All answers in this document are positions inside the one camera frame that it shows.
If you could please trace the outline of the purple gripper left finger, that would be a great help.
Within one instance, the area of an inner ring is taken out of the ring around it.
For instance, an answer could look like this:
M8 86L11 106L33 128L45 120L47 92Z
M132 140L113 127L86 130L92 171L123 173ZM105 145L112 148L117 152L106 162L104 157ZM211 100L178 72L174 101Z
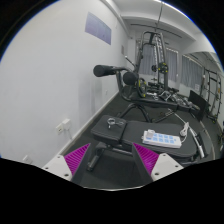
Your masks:
M69 154L56 155L44 167L48 171L65 180L80 183L91 154L91 144L81 146Z

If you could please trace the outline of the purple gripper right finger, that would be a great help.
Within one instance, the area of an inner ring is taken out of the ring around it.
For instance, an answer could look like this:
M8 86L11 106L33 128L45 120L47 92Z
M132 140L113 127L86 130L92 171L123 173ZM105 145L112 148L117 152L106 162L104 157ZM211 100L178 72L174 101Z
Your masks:
M183 169L167 153L157 154L136 143L132 144L132 155L144 185Z

